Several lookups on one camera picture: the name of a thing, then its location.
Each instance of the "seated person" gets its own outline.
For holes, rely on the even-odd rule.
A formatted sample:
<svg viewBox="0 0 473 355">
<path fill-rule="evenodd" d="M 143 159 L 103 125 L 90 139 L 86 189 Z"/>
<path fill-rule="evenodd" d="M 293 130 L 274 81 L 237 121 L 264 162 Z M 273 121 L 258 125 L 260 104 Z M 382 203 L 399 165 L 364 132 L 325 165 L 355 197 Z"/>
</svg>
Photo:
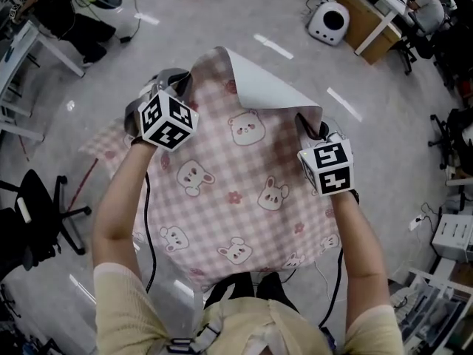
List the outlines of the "seated person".
<svg viewBox="0 0 473 355">
<path fill-rule="evenodd" d="M 408 1 L 404 15 L 395 17 L 393 23 L 402 30 L 403 34 L 412 31 L 415 22 L 408 16 L 409 12 L 413 12 L 417 22 L 422 26 L 422 30 L 415 33 L 418 36 L 425 36 L 436 31 L 441 26 L 445 13 L 441 0 L 412 0 Z"/>
<path fill-rule="evenodd" d="M 22 0 L 13 21 L 33 8 L 35 17 L 59 39 L 69 41 L 84 57 L 83 67 L 89 67 L 106 55 L 99 42 L 107 42 L 115 28 L 102 21 L 74 11 L 71 0 Z"/>
</svg>

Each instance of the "beige shirt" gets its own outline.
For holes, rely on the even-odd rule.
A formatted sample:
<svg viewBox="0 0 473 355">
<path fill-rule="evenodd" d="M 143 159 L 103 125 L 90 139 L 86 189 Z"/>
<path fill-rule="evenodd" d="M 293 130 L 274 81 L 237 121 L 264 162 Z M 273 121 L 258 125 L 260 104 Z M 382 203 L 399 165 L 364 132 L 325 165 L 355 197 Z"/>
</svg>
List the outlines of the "beige shirt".
<svg viewBox="0 0 473 355">
<path fill-rule="evenodd" d="M 114 263 L 94 270 L 97 343 L 101 355 L 145 355 L 168 338 L 141 280 Z M 202 325 L 222 314 L 223 330 L 208 355 L 242 355 L 247 342 L 266 325 L 279 330 L 290 355 L 329 355 L 324 334 L 300 314 L 274 300 L 244 297 L 218 302 L 205 310 Z M 394 310 L 381 305 L 365 311 L 347 332 L 344 354 L 402 355 Z"/>
</svg>

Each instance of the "pink checkered fabric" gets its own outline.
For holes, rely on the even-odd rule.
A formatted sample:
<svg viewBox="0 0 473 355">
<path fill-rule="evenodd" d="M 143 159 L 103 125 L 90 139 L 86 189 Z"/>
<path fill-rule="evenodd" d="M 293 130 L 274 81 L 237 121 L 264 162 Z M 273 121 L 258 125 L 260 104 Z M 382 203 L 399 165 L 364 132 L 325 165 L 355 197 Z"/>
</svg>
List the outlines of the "pink checkered fabric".
<svg viewBox="0 0 473 355">
<path fill-rule="evenodd" d="M 317 109 L 243 109 L 223 48 L 201 57 L 191 73 L 190 105 L 200 114 L 197 134 L 174 153 L 158 149 L 148 168 L 153 244 L 203 291 L 230 274 L 310 265 L 326 248 L 337 246 L 330 199 L 314 195 L 296 156 L 294 117 L 300 112 L 316 126 L 321 121 Z M 265 134 L 241 146 L 234 140 L 239 128 L 229 123 L 239 126 L 231 119 L 245 113 L 257 117 Z M 129 149 L 128 137 L 117 120 L 81 150 L 102 161 L 113 176 Z M 202 172 L 202 183 L 186 188 L 185 178 Z M 143 243 L 145 195 L 146 184 L 134 227 L 135 239 Z"/>
</svg>

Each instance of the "gray floor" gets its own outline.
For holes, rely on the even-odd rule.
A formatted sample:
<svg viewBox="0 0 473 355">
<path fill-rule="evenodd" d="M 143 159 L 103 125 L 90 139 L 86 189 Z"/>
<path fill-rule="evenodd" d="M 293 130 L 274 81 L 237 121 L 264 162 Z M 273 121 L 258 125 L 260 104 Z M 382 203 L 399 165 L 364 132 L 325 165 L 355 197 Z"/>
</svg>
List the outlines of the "gray floor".
<svg viewBox="0 0 473 355">
<path fill-rule="evenodd" d="M 222 45 L 252 60 L 293 85 L 324 108 L 326 121 L 340 126 L 351 140 L 355 154 L 356 188 L 361 206 L 384 247 L 390 274 L 396 280 L 406 276 L 410 265 L 428 269 L 433 253 L 428 221 L 414 232 L 409 222 L 420 212 L 422 202 L 438 206 L 447 194 L 445 176 L 439 170 L 438 150 L 426 145 L 435 136 L 429 115 L 445 118 L 458 99 L 443 87 L 432 61 L 419 59 L 410 76 L 404 75 L 397 53 L 389 53 L 376 65 L 368 65 L 345 43 L 329 47 L 307 35 L 302 23 L 305 0 L 138 0 L 140 11 L 159 20 L 158 25 L 142 21 L 133 41 L 120 45 L 115 38 L 109 54 L 79 79 L 38 49 L 41 69 L 27 64 L 23 70 L 23 107 L 34 107 L 31 118 L 18 124 L 44 132 L 43 143 L 24 139 L 27 155 L 17 136 L 5 135 L 1 144 L 2 180 L 19 183 L 34 168 L 52 191 L 56 175 L 69 177 L 64 193 L 68 206 L 93 159 L 78 148 L 111 120 L 123 114 L 149 78 L 165 67 L 190 67 L 206 50 Z M 132 0 L 123 0 L 123 10 L 95 12 L 118 28 L 118 36 L 132 33 L 137 24 Z M 253 39 L 261 34 L 285 48 L 289 60 Z M 72 59 L 81 59 L 68 43 L 59 43 Z M 331 87 L 363 117 L 358 122 L 327 93 Z M 75 102 L 71 111 L 70 101 Z M 97 206 L 108 183 L 103 169 L 95 167 L 75 206 Z M 3 206 L 13 196 L 1 193 Z M 74 224 L 86 244 L 91 217 L 79 217 Z M 61 239 L 63 253 L 26 272 L 17 268 L 6 282 L 24 315 L 22 325 L 46 337 L 54 337 L 68 354 L 90 354 L 95 349 L 94 305 L 70 281 L 69 275 L 93 293 L 89 254 L 78 257 Z M 327 251 L 318 266 L 330 284 L 336 278 L 337 250 Z M 147 280 L 149 250 L 138 252 Z M 172 334 L 186 334 L 194 311 L 202 306 L 201 296 L 186 294 L 185 281 L 167 258 L 158 255 L 159 269 L 152 298 Z M 339 342 L 344 338 L 346 280 L 328 327 Z M 317 325 L 329 305 L 325 281 L 315 269 L 300 269 L 285 284 L 289 298 L 303 315 Z"/>
</svg>

